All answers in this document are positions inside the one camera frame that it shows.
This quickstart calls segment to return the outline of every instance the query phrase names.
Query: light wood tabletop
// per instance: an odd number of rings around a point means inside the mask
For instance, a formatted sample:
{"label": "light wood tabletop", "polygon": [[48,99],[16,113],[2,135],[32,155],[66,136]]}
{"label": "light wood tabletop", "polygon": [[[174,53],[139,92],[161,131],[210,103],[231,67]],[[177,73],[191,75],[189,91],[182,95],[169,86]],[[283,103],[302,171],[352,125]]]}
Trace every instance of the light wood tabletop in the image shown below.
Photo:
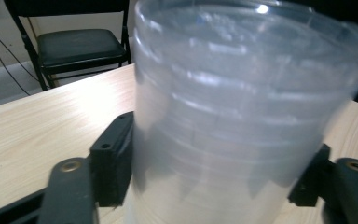
{"label": "light wood tabletop", "polygon": [[[42,189],[59,161],[86,157],[112,120],[134,109],[134,67],[0,105],[0,207]],[[350,102],[324,140],[331,160],[358,159],[358,104]],[[286,203],[275,224],[322,223],[318,208]],[[122,208],[100,209],[101,223],[122,223]]]}

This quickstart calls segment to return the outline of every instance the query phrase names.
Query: stack of plastic cups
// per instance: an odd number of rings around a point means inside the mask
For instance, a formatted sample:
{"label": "stack of plastic cups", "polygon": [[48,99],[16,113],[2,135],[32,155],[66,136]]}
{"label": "stack of plastic cups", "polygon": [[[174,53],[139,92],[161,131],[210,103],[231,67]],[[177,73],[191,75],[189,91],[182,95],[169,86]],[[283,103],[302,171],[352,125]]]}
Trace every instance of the stack of plastic cups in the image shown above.
{"label": "stack of plastic cups", "polygon": [[277,2],[136,13],[126,223],[272,223],[358,91],[358,26]]}

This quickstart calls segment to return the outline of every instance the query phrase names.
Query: chair seat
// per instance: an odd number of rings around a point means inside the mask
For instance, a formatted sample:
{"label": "chair seat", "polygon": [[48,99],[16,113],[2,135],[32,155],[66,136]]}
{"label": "chair seat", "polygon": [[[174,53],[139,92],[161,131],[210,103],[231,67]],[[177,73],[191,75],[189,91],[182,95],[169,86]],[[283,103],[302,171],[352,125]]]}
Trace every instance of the chair seat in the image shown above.
{"label": "chair seat", "polygon": [[44,69],[87,61],[125,61],[126,50],[112,32],[104,29],[48,33],[40,35],[37,43],[39,63]]}

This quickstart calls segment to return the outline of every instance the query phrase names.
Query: chair backrest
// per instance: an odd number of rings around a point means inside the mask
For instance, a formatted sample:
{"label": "chair backrest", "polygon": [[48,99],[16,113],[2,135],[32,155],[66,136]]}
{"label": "chair backrest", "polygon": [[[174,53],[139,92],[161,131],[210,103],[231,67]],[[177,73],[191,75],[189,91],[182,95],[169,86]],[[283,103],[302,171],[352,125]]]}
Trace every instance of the chair backrest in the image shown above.
{"label": "chair backrest", "polygon": [[129,0],[5,0],[10,14],[21,17],[127,12]]}

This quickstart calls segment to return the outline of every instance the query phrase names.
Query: black object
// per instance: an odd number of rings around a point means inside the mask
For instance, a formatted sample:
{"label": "black object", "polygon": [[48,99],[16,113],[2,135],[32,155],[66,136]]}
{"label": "black object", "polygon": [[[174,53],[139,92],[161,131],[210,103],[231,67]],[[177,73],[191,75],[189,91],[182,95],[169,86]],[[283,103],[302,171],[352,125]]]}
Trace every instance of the black object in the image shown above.
{"label": "black object", "polygon": [[[127,28],[129,0],[5,0],[10,15],[20,30],[41,88],[54,80],[91,73],[53,77],[52,75],[124,62],[131,63]],[[122,12],[121,43],[105,29],[59,31],[35,37],[36,51],[20,17],[46,17],[76,14]]]}
{"label": "black object", "polygon": [[[91,147],[87,159],[58,163],[45,189],[0,209],[0,224],[98,223],[99,206],[122,205],[131,179],[133,113],[119,116]],[[332,163],[326,145],[296,183],[289,201],[325,201],[325,224],[358,224],[358,160]]]}

